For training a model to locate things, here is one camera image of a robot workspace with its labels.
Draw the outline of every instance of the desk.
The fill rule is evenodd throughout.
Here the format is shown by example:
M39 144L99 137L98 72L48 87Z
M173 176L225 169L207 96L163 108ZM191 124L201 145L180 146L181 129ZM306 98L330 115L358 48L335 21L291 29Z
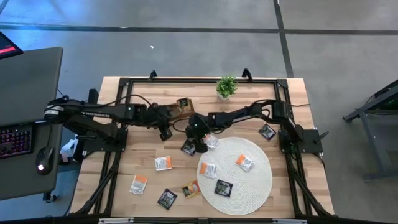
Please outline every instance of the desk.
M120 77L104 77L98 103L115 100L119 79ZM304 80L290 78L287 79L287 82L292 104L308 103ZM275 98L274 87L271 85L240 83L235 95L228 101L221 101L216 96L215 85L215 83L135 83L132 93L142 95L150 102L158 102L159 104L175 103L176 99L189 97L192 99L195 111L201 114L212 111L233 111L250 105L253 101L259 99ZM143 101L139 98L132 98L131 103L143 103ZM297 124L301 124L305 129L313 128L312 115L308 106L294 108L294 116ZM98 121L109 122L109 120L103 118L98 119ZM177 124L178 129L183 129L187 125L185 121ZM244 217L292 218L294 211L285 156L280 152L277 136L268 142L258 133L262 125L264 125L262 120L250 119L232 125L223 133L218 134L217 137L239 136L246 138L262 148L270 160L273 175L271 194L260 209ZM276 131L280 128L279 125L271 125L271 127ZM203 196L185 199L181 186L196 179L197 165L201 154L195 154L191 157L182 152L180 148L186 139L185 133L172 131L173 137L166 142L162 142L159 137L159 130L140 127L129 128L126 150L122 153L119 166L112 216L232 217L214 209ZM156 172L154 159L162 156L171 156L173 168ZM83 161L71 212L80 209L98 186L103 157L103 152L95 152ZM322 163L319 158L311 154L303 154L302 157L308 188L324 208L333 213ZM142 195L134 195L129 192L135 174L144 175L148 178L148 183ZM157 204L157 200L165 188L178 195L169 211ZM106 204L107 194L108 189L105 189L103 208ZM298 199L300 200L300 208L305 211L300 190L298 190Z

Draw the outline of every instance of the computer mouse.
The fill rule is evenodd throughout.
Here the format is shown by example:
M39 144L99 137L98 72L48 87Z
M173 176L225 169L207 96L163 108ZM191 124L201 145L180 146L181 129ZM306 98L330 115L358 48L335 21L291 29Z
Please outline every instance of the computer mouse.
M36 171L40 175L47 175L54 165L54 148L46 146L39 150L36 156Z

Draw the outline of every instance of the rgb keyboard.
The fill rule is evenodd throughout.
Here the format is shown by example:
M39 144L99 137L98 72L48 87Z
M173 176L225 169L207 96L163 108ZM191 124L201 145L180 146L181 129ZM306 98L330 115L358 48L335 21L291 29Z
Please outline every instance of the rgb keyboard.
M32 152L32 126L0 128L0 159Z

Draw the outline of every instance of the white round placemat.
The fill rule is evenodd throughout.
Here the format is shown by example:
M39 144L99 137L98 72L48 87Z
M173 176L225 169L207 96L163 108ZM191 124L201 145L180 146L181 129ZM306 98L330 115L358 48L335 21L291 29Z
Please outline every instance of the white round placemat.
M254 161L254 167L245 172L235 164L244 154ZM201 163L217 166L216 178L199 174ZM215 209L228 215L246 215L266 202L272 188L272 172L268 157L253 142L239 137L220 139L215 149L202 154L197 170L198 184L204 198ZM231 197L215 193L217 180L233 184Z

